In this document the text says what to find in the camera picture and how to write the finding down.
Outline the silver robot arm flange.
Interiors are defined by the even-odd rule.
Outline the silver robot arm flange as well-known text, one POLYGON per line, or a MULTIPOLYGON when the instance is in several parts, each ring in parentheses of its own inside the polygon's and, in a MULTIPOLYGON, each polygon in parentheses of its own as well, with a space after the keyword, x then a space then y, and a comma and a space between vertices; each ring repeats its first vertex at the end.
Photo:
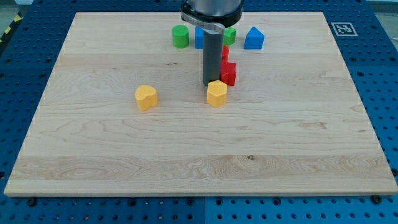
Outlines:
POLYGON ((244 0, 187 0, 181 5, 181 19, 209 34, 224 34, 238 23, 244 0))

